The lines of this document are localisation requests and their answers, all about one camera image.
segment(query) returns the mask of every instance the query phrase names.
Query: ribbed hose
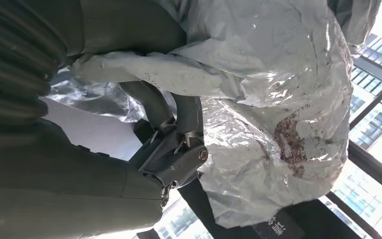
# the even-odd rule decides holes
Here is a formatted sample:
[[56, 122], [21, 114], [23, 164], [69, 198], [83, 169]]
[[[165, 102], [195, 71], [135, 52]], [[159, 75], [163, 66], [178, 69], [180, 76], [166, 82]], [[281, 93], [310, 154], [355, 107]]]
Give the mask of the ribbed hose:
[[28, 124], [47, 114], [38, 97], [66, 58], [63, 42], [23, 6], [0, 1], [0, 124]]

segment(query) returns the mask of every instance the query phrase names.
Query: grey metal part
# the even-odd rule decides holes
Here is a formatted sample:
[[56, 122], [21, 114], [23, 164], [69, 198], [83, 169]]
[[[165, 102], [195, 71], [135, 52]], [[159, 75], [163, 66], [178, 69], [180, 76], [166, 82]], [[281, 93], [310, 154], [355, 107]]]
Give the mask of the grey metal part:
[[174, 93], [172, 93], [172, 96], [178, 109], [178, 132], [203, 132], [203, 115], [200, 97], [181, 96]]
[[121, 88], [138, 100], [146, 111], [147, 118], [153, 128], [163, 130], [172, 120], [173, 114], [162, 93], [145, 81], [130, 81], [119, 83]]
[[199, 146], [190, 149], [178, 158], [168, 169], [163, 172], [157, 172], [155, 175], [164, 183], [170, 183], [177, 181], [179, 185], [183, 185], [200, 166], [202, 166], [205, 160], [199, 158], [199, 153], [207, 148], [205, 146]]

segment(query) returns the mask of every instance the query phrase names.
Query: window frame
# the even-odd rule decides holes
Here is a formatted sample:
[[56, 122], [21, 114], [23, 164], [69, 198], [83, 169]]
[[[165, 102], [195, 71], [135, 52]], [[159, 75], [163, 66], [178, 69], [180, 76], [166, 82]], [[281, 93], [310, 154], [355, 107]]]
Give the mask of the window frame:
[[[375, 61], [372, 61], [368, 57], [361, 56], [358, 59], [354, 60], [354, 67], [359, 68], [361, 72], [358, 72], [357, 76], [351, 77], [351, 80], [358, 77], [362, 73], [362, 71], [367, 72], [374, 78], [382, 80], [382, 65]], [[364, 117], [366, 117], [378, 104], [381, 103], [381, 101], [382, 90], [376, 95], [376, 98], [372, 102], [366, 102], [366, 104], [368, 104], [367, 107], [365, 107], [361, 111], [361, 113], [359, 113], [351, 121], [349, 130], [352, 130], [357, 124], [359, 124], [362, 121], [362, 119], [364, 119]], [[382, 163], [351, 140], [349, 140], [348, 145], [348, 159], [351, 160], [356, 166], [358, 166], [361, 170], [363, 170], [365, 173], [370, 175], [373, 179], [375, 179], [378, 183], [382, 185]], [[358, 224], [366, 233], [368, 233], [369, 236], [371, 236], [373, 239], [382, 239], [380, 234], [370, 224], [368, 224], [363, 218], [361, 218], [360, 215], [358, 215], [354, 210], [352, 210], [349, 207], [349, 205], [347, 205], [343, 200], [341, 200], [335, 193], [330, 192], [326, 196], [329, 198], [329, 200], [335, 203], [346, 215], [348, 215], [356, 224]]]

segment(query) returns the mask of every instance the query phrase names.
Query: silver foil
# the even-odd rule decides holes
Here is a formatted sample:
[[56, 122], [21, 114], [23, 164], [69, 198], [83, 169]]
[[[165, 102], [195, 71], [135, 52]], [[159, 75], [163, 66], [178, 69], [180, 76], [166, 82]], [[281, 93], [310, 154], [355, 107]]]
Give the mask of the silver foil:
[[[135, 121], [142, 108], [113, 82], [137, 79], [201, 96], [210, 153], [201, 183], [226, 228], [268, 220], [329, 192], [347, 158], [352, 58], [327, 1], [155, 1], [187, 32], [186, 46], [170, 54], [85, 56], [71, 66], [75, 84], [50, 98]], [[369, 31], [370, 20], [359, 23], [358, 34]], [[365, 38], [358, 37], [350, 44]], [[91, 106], [106, 94], [115, 103]]]
[[127, 95], [118, 83], [84, 83], [64, 70], [51, 81], [47, 98], [96, 115], [116, 117], [122, 122], [137, 122], [145, 117], [143, 106]]

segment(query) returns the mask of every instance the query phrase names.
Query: building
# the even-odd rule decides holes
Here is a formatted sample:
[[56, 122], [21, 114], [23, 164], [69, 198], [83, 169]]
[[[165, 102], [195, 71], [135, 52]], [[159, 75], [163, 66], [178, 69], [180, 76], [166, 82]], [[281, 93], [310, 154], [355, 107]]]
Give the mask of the building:
[[[382, 38], [371, 34], [366, 45], [362, 58], [382, 67]], [[350, 121], [353, 121], [382, 94], [382, 79], [355, 66], [351, 80], [354, 94], [350, 105]], [[382, 163], [382, 100], [351, 129], [349, 138]], [[382, 235], [381, 184], [348, 160], [332, 191]], [[353, 227], [352, 221], [339, 210], [335, 214]]]

